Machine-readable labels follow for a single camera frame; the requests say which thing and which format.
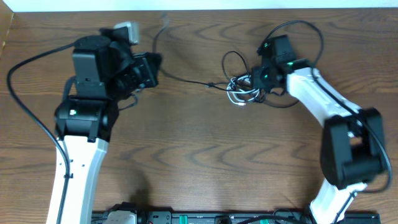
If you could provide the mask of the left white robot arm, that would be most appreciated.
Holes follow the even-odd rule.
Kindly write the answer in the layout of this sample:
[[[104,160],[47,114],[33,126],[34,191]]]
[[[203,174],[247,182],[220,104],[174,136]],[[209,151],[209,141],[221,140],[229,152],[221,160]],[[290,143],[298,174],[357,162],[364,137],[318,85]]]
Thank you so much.
[[[47,223],[90,223],[96,184],[107,153],[118,103],[136,90],[158,84],[161,54],[134,53],[139,25],[122,22],[98,35],[78,39],[72,59],[76,94],[65,89],[55,110],[55,132],[61,150]]]

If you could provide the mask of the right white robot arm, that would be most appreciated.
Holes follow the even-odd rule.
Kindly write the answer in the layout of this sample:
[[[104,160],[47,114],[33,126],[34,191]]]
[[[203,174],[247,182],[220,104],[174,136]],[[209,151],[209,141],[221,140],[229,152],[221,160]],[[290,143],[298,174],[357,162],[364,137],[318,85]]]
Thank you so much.
[[[280,88],[296,98],[323,128],[320,166],[324,181],[309,205],[313,223],[338,223],[359,193],[383,172],[392,172],[384,148],[382,116],[362,109],[329,85],[307,59],[298,59],[286,35],[267,37],[257,50],[251,84],[270,93]]]

